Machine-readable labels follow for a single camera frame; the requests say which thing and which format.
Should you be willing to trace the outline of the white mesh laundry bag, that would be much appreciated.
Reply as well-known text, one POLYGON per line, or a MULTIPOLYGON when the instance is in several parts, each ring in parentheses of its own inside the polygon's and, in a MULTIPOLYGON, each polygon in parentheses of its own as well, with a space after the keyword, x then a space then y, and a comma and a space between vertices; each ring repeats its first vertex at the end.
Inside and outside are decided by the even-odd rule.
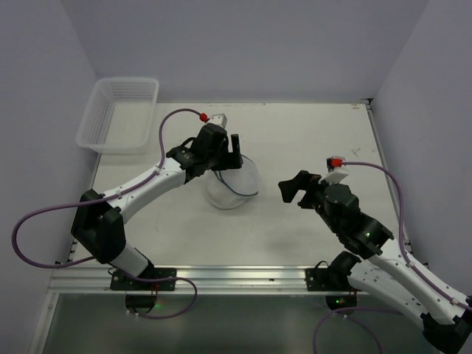
POLYGON ((205 173, 205 197, 214 207, 235 209, 259 194, 257 165, 248 156, 241 157, 240 169, 205 173))

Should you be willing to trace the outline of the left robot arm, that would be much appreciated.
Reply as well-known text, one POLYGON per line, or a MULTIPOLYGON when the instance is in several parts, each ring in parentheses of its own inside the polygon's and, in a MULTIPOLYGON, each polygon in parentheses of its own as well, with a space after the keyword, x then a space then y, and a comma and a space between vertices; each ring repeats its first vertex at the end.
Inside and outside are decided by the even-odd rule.
POLYGON ((113 190, 83 193, 71 233, 95 260, 131 278, 148 278, 153 264, 126 240, 126 223, 161 195, 208 170, 243 166, 239 136, 219 125, 205 124, 189 143, 172 148, 156 166, 113 190))

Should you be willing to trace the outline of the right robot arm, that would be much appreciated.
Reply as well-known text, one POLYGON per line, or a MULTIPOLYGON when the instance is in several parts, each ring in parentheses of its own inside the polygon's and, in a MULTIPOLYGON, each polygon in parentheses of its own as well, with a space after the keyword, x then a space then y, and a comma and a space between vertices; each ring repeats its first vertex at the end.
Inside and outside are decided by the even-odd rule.
POLYGON ((444 283, 412 255, 380 221, 361 211, 345 184, 301 170, 278 184, 290 203, 312 209, 345 247, 328 266, 305 271, 307 289, 364 291, 413 321, 441 353, 458 353, 471 334, 471 298, 444 283))

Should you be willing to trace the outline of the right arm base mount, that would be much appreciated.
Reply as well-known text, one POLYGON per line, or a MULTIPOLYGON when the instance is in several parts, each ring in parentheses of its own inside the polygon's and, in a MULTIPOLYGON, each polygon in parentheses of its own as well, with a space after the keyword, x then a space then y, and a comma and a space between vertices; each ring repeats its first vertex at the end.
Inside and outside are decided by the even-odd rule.
POLYGON ((341 295, 326 295, 325 302, 330 310, 355 308, 358 305, 357 289, 352 287, 347 276, 354 265, 351 261, 333 260, 318 262, 305 269, 305 283, 308 291, 341 292, 341 295))

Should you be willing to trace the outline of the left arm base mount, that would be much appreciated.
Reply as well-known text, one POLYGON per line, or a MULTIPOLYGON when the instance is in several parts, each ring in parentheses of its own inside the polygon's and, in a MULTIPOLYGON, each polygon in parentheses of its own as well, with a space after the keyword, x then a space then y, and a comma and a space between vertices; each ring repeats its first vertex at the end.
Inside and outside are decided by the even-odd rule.
POLYGON ((163 282, 138 282, 118 269, 110 270, 108 273, 111 275, 110 289, 126 293, 125 307, 129 311, 149 313, 157 304, 159 291, 175 290, 176 281, 173 280, 177 275, 175 268, 156 268, 149 265, 138 275, 139 278, 148 280, 165 279, 163 282))

